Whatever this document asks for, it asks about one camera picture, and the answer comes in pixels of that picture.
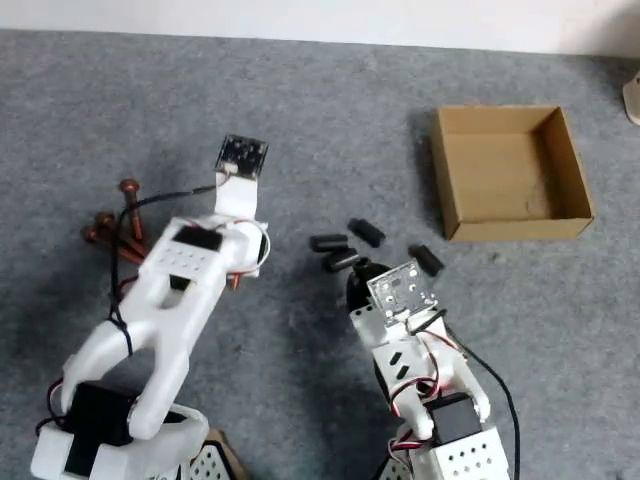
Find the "red wire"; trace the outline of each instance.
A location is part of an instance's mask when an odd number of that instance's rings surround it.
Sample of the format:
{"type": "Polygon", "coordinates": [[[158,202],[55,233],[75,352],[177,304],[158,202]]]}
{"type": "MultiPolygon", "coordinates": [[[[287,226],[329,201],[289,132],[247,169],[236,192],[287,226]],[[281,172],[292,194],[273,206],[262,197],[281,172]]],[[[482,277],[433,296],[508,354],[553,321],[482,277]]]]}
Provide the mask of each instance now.
{"type": "Polygon", "coordinates": [[[118,285],[118,291],[120,292],[121,297],[123,293],[122,290],[124,289],[124,287],[126,287],[130,283],[135,282],[137,279],[138,279],[138,276],[134,275],[133,277],[125,278],[123,281],[120,282],[120,284],[118,285]]]}

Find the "cardboard box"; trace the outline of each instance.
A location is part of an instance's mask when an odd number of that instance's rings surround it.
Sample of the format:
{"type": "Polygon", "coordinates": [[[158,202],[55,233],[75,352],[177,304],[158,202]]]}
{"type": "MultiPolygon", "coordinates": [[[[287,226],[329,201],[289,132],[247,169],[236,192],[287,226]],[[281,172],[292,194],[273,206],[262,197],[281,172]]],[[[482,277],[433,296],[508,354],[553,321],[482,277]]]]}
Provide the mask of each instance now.
{"type": "Polygon", "coordinates": [[[432,132],[445,236],[574,238],[593,207],[560,107],[444,107],[432,132]]]}

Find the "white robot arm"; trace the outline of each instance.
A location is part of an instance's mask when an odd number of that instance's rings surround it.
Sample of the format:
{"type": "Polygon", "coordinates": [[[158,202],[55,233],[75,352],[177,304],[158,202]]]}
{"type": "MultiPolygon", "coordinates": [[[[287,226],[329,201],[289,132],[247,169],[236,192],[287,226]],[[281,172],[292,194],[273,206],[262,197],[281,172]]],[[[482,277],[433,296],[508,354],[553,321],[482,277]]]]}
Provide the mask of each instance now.
{"type": "Polygon", "coordinates": [[[376,478],[509,480],[489,399],[449,338],[446,311],[437,309],[417,263],[389,270],[364,259],[347,298],[391,412],[405,421],[376,478]]]}
{"type": "Polygon", "coordinates": [[[258,276],[268,256],[267,225],[254,220],[266,150],[262,142],[227,137],[213,214],[172,219],[119,304],[131,348],[123,331],[104,321],[67,360],[65,419],[41,430],[31,466],[36,477],[141,480],[197,454],[208,423],[173,402],[227,278],[258,276]],[[140,349],[155,352],[154,371],[140,395],[93,383],[140,349]]]}

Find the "black wire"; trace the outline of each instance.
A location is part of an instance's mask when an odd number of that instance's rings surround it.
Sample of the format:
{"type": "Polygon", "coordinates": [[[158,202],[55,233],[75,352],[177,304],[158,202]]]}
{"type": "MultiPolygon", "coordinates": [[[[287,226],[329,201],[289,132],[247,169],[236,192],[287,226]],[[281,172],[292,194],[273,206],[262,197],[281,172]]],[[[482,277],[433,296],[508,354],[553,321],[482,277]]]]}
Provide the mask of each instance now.
{"type": "Polygon", "coordinates": [[[458,344],[460,348],[462,348],[467,354],[472,357],[476,362],[478,362],[487,372],[491,374],[493,378],[496,379],[500,388],[504,392],[505,397],[507,397],[507,403],[509,404],[509,411],[511,412],[511,418],[513,419],[513,480],[520,480],[520,421],[518,420],[518,412],[516,411],[516,406],[513,403],[513,397],[511,396],[511,392],[509,391],[509,387],[502,380],[500,375],[496,373],[496,371],[489,366],[487,362],[482,360],[473,350],[467,347],[464,343],[460,341],[457,335],[451,330],[451,327],[445,325],[447,329],[447,333],[453,340],[458,344]]]}
{"type": "Polygon", "coordinates": [[[42,427],[44,427],[47,423],[56,422],[56,424],[60,426],[62,420],[64,420],[64,416],[59,416],[59,415],[55,415],[52,417],[45,418],[44,420],[40,420],[36,425],[36,436],[37,437],[40,436],[40,430],[42,430],[42,427]]]}
{"type": "Polygon", "coordinates": [[[120,283],[118,278],[118,242],[120,239],[120,232],[122,231],[122,224],[124,223],[124,219],[136,208],[144,207],[145,205],[150,205],[152,203],[209,193],[214,191],[216,188],[218,188],[218,185],[206,185],[204,187],[194,188],[193,190],[161,193],[159,195],[154,195],[152,197],[138,200],[136,203],[128,205],[125,209],[122,210],[122,212],[120,212],[120,215],[118,216],[118,220],[116,222],[116,227],[113,229],[113,235],[111,238],[111,307],[108,320],[113,323],[116,328],[118,328],[124,335],[127,342],[127,353],[130,357],[133,356],[131,335],[129,335],[127,323],[123,320],[122,314],[120,313],[120,308],[118,307],[118,303],[120,302],[120,300],[122,300],[120,291],[118,289],[118,285],[120,283]]]}
{"type": "Polygon", "coordinates": [[[429,328],[431,325],[433,325],[433,323],[438,320],[439,318],[444,317],[447,314],[447,309],[443,308],[442,310],[438,310],[438,312],[431,318],[429,318],[429,320],[427,320],[426,322],[424,322],[422,325],[414,328],[413,330],[411,330],[409,333],[411,335],[415,335],[418,332],[422,332],[424,330],[426,330],[427,328],[429,328]]]}

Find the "copper screw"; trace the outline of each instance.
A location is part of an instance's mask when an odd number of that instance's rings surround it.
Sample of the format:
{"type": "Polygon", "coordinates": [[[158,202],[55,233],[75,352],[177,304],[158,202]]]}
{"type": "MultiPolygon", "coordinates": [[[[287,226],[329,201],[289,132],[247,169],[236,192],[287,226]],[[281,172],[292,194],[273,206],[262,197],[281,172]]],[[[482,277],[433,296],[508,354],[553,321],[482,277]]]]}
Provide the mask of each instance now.
{"type": "MultiPolygon", "coordinates": [[[[111,250],[111,240],[100,235],[100,231],[95,225],[91,225],[82,229],[82,238],[84,238],[87,243],[94,243],[96,245],[101,245],[108,250],[111,250]]],[[[140,265],[142,263],[142,258],[136,255],[133,252],[130,252],[124,247],[118,247],[118,255],[120,255],[125,260],[130,261],[131,263],[135,263],[140,265]]]]}
{"type": "MultiPolygon", "coordinates": [[[[111,232],[115,232],[116,230],[116,217],[111,212],[100,212],[96,215],[96,226],[100,228],[104,228],[111,232]]],[[[130,235],[126,232],[120,230],[119,238],[122,242],[126,243],[135,250],[141,257],[147,256],[147,250],[140,243],[136,242],[130,235]]]]}
{"type": "Polygon", "coordinates": [[[234,273],[231,276],[231,290],[235,292],[239,286],[240,286],[240,275],[237,273],[234,273]]]}
{"type": "MultiPolygon", "coordinates": [[[[140,190],[140,184],[133,178],[125,178],[120,182],[118,187],[122,193],[124,193],[124,201],[127,207],[131,207],[138,202],[138,196],[136,192],[140,190]]],[[[133,238],[138,242],[144,244],[144,234],[142,232],[142,217],[140,216],[140,210],[134,208],[129,212],[129,220],[131,222],[131,231],[133,232],[133,238]]]]}

